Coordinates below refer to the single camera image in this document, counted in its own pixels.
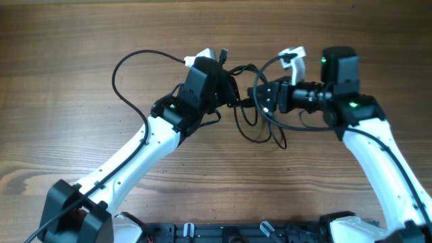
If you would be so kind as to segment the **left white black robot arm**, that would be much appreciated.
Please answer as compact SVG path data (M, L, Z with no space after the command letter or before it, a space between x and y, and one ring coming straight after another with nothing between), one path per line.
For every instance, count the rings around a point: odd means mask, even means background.
M199 128L203 117L233 103L236 96L226 56L198 54L182 63L185 82L155 102L139 131L98 169L74 184L59 180L47 194L39 228L27 241L139 242L146 240L143 223L119 206L162 158Z

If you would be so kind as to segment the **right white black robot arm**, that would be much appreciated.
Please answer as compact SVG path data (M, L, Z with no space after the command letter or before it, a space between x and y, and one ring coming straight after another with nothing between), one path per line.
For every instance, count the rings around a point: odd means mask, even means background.
M352 47L323 50L320 82L304 79L302 47L281 51L277 60L290 76L261 84L248 96L270 123L274 113L303 109L323 114L325 129L335 132L360 163L379 200L386 228L363 222L345 211L322 216L325 242L430 242L431 197L401 154L377 100L360 93L359 58Z

